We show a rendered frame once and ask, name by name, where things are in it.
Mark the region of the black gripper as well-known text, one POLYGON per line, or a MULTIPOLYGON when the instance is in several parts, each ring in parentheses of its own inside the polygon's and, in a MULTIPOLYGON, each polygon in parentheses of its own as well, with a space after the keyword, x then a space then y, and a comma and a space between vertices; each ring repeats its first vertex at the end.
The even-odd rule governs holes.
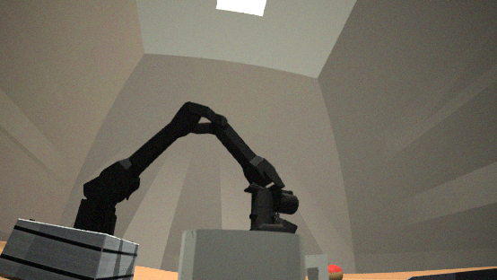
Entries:
POLYGON ((287 232, 282 224, 274 224, 276 212, 273 208, 263 206, 251 209, 249 219, 251 219, 250 231, 287 232))

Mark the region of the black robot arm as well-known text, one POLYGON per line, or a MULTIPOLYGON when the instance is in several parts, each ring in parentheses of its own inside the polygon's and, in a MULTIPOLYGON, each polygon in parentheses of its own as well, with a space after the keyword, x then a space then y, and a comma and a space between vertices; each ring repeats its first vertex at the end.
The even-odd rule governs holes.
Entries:
POLYGON ((82 199, 74 228, 89 232, 105 232, 113 236, 117 221, 116 204, 128 200, 140 186, 141 173, 176 139, 189 133, 213 134, 230 152, 243 169, 249 182, 245 192, 252 193, 251 209, 271 207, 277 212, 274 224, 282 224, 286 231, 295 234, 297 225, 280 218, 280 214, 294 214, 299 200, 293 191, 286 191, 275 167, 265 158, 257 156, 229 125, 227 118, 209 107, 186 102, 171 122, 133 155, 114 162, 100 176, 83 185, 82 199), (199 123, 200 118, 212 122, 199 123), (199 123, 199 124, 198 124, 199 123), (270 183, 273 186, 266 188, 270 183))

